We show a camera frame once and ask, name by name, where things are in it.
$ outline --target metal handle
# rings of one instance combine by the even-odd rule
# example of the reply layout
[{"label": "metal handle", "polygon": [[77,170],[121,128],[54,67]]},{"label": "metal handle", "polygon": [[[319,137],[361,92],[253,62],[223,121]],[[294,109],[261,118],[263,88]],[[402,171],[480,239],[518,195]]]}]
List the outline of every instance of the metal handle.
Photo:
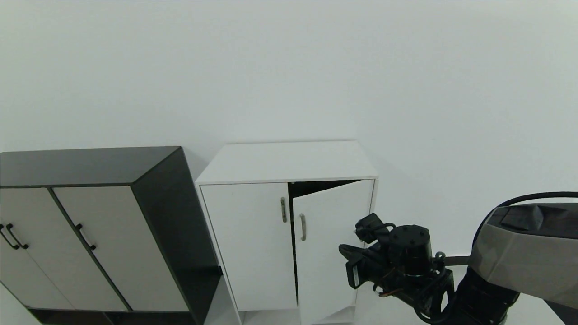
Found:
[{"label": "metal handle", "polygon": [[285,210],[285,198],[281,198],[281,217],[283,218],[283,222],[287,222],[287,210]]},{"label": "metal handle", "polygon": [[305,222],[305,215],[301,213],[299,215],[301,218],[301,228],[303,228],[303,235],[301,236],[301,241],[304,242],[307,239],[307,222]]},{"label": "metal handle", "polygon": [[18,246],[20,246],[24,249],[28,249],[30,246],[28,246],[27,244],[22,245],[22,243],[18,240],[18,238],[16,238],[16,236],[14,236],[14,234],[12,233],[12,228],[14,228],[13,224],[9,223],[6,225],[6,230],[8,230],[8,233],[10,233],[10,236],[12,236],[12,238],[14,238],[14,240],[16,241]]},{"label": "metal handle", "polygon": [[8,243],[8,245],[10,245],[10,247],[12,247],[12,249],[15,249],[15,250],[20,248],[20,246],[18,246],[18,245],[12,245],[12,243],[8,240],[8,238],[6,238],[6,236],[4,236],[2,229],[4,229],[4,225],[0,224],[0,235],[2,235],[2,238],[4,238],[4,240]]},{"label": "metal handle", "polygon": [[78,232],[80,233],[80,236],[82,236],[82,239],[84,240],[84,242],[86,243],[86,245],[88,246],[88,248],[90,248],[90,250],[95,250],[97,248],[96,245],[90,245],[88,243],[88,241],[86,240],[86,237],[84,236],[84,234],[82,233],[81,229],[82,229],[82,224],[79,223],[76,225],[76,229],[78,230]]}]

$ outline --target floor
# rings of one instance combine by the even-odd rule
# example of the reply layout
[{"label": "floor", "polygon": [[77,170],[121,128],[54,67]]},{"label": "floor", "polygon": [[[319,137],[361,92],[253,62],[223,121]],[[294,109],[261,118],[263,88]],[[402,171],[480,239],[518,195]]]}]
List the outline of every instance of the floor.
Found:
[{"label": "floor", "polygon": [[[465,267],[452,267],[456,283],[462,279]],[[0,288],[0,325],[39,325],[22,305],[6,291]],[[225,286],[220,286],[205,325],[237,325],[236,316],[232,309],[231,300]],[[271,320],[268,324],[278,325]],[[357,310],[354,325],[423,325],[412,308],[394,297],[379,298],[371,288],[365,284],[359,289]],[[554,312],[540,299],[522,295],[518,302],[510,309],[508,324],[548,324],[564,325]]]}]

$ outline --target cabinet side panel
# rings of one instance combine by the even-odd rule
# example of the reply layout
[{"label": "cabinet side panel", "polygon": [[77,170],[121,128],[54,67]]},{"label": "cabinet side panel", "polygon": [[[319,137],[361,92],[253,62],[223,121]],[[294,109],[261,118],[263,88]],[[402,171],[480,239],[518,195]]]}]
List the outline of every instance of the cabinet side panel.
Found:
[{"label": "cabinet side panel", "polygon": [[221,271],[182,148],[132,191],[195,321],[209,311]]}]

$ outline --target cabinet door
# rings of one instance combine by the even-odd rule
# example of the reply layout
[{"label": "cabinet door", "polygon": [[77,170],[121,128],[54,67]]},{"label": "cabinet door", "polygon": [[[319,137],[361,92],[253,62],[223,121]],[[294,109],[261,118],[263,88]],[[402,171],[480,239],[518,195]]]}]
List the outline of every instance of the cabinet door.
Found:
[{"label": "cabinet door", "polygon": [[74,309],[25,249],[15,250],[12,248],[12,246],[16,246],[16,241],[7,232],[7,224],[1,220],[1,217],[0,214],[0,225],[4,227],[0,231],[6,238],[0,238],[0,280],[2,283],[25,306],[44,309]]},{"label": "cabinet door", "polygon": [[136,311],[187,311],[145,217],[128,186],[54,189],[92,251]]},{"label": "cabinet door", "polygon": [[201,191],[238,309],[296,308],[287,183],[203,185]]},{"label": "cabinet door", "polygon": [[362,246],[355,223],[369,214],[373,180],[360,180],[293,199],[301,325],[355,302],[339,244]]},{"label": "cabinet door", "polygon": [[62,215],[48,189],[2,189],[2,219],[59,291],[81,310],[126,307]]}]

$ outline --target cable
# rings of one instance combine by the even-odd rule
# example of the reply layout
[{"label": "cable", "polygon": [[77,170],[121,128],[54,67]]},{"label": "cable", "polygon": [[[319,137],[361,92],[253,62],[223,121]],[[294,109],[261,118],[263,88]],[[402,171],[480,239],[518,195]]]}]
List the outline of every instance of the cable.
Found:
[{"label": "cable", "polygon": [[416,312],[417,317],[419,317],[423,322],[428,324],[441,324],[445,322],[450,317],[450,311],[453,309],[455,302],[457,301],[457,296],[450,297],[448,293],[448,298],[450,299],[447,306],[444,308],[440,317],[436,317],[435,319],[430,317],[427,318],[422,311],[420,310],[420,304],[426,292],[431,289],[432,286],[436,285],[440,280],[443,279],[443,276],[446,274],[446,269],[444,268],[439,275],[430,283],[427,287],[423,288],[420,293],[416,296],[416,303],[413,305],[413,310]]},{"label": "cable", "polygon": [[384,223],[384,224],[381,224],[381,225],[379,225],[379,226],[376,226],[376,227],[372,227],[372,228],[369,228],[369,229],[368,229],[368,231],[374,231],[374,230],[378,230],[378,229],[382,229],[382,228],[386,228],[386,227],[392,227],[392,228],[395,228],[395,227],[396,227],[396,225],[394,225],[394,224],[392,224],[392,223],[388,222],[388,223]]},{"label": "cable", "polygon": [[519,197],[509,199],[506,202],[496,206],[494,209],[492,209],[492,211],[490,211],[488,213],[486,218],[484,218],[484,220],[480,223],[480,226],[477,228],[476,235],[474,235],[474,237],[473,237],[472,248],[476,244],[476,240],[477,240],[478,235],[480,234],[482,226],[484,226],[484,223],[492,215],[492,212],[495,209],[501,208],[503,206],[510,206],[512,204],[516,204],[516,203],[520,203],[520,202],[524,202],[524,201],[539,200],[539,199],[543,199],[543,198],[561,198],[561,197],[578,198],[578,192],[542,192],[542,193],[527,194],[527,195],[522,195]]}]

